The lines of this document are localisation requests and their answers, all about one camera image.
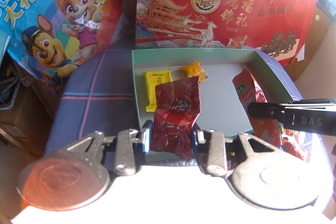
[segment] round metal disc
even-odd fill
[[[26,167],[18,191],[31,206],[48,211],[68,211],[98,199],[108,188],[108,171],[97,162],[54,154]]]
[[[318,197],[314,174],[306,162],[282,151],[253,153],[234,170],[231,182],[251,203],[293,210]]]

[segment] cartoon dog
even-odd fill
[[[73,59],[93,55],[100,46],[97,39],[102,17],[102,12],[97,12],[100,4],[96,0],[56,0],[56,4],[71,27],[63,24],[63,32],[79,40],[79,50],[75,52]]]
[[[42,15],[37,16],[37,26],[28,27],[22,33],[22,43],[30,56],[47,69],[54,69],[54,75],[47,71],[42,74],[54,81],[56,86],[62,86],[78,67],[66,57],[61,41],[53,34],[52,23]]]

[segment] paw patrol bag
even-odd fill
[[[56,89],[88,58],[118,40],[121,0],[0,0],[11,57]]]

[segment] round gold logo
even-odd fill
[[[197,12],[209,14],[214,12],[221,0],[191,0],[191,4]]]

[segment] cartoon nose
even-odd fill
[[[48,57],[48,52],[47,51],[43,51],[42,52],[42,58],[46,59]]]

